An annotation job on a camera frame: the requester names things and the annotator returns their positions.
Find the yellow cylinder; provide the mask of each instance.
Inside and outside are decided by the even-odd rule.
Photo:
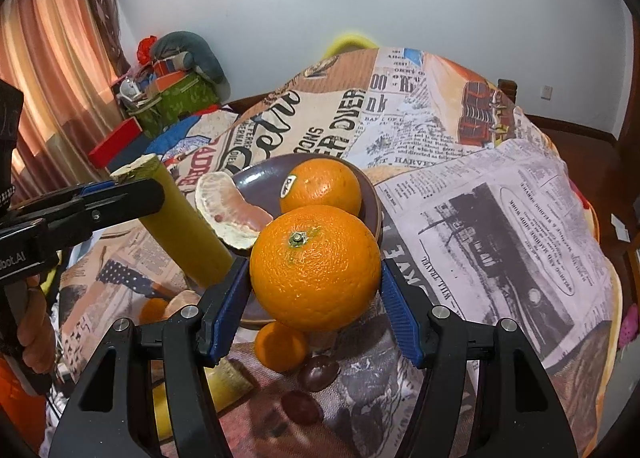
[[[162,209],[140,218],[140,222],[196,284],[206,288],[222,281],[231,268],[231,254],[189,204],[157,156],[144,155],[114,171],[111,177],[119,183],[153,178],[161,184],[164,189]]]

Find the red book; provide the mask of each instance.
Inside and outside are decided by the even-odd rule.
[[[142,133],[135,118],[127,118],[89,153],[89,161],[96,169],[104,169],[113,157]]]

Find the red plastic bag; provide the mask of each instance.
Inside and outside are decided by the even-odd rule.
[[[136,55],[138,56],[138,62],[143,66],[151,62],[151,46],[153,46],[154,42],[157,40],[158,37],[151,35],[150,37],[140,41],[140,44],[138,44],[138,53]]]

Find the human hand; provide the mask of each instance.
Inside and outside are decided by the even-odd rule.
[[[38,276],[26,279],[29,287],[27,310],[18,326],[18,342],[24,346],[22,360],[34,372],[44,374],[53,368],[56,339],[47,315],[47,301],[39,286]]]

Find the small orange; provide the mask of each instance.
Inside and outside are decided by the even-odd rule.
[[[283,214],[305,205],[331,205],[357,216],[361,202],[356,175],[331,158],[312,158],[293,167],[280,191]]]
[[[159,297],[149,299],[142,307],[142,310],[140,310],[140,317],[138,318],[139,323],[142,325],[161,321],[162,316],[164,315],[164,310],[168,304],[169,303],[167,301]]]
[[[309,346],[304,333],[276,321],[260,329],[255,338],[254,351],[263,366],[274,372],[285,373],[302,364]]]
[[[286,213],[258,236],[249,262],[260,304],[286,326],[337,330],[364,313],[380,285],[380,251],[356,216],[328,205]]]

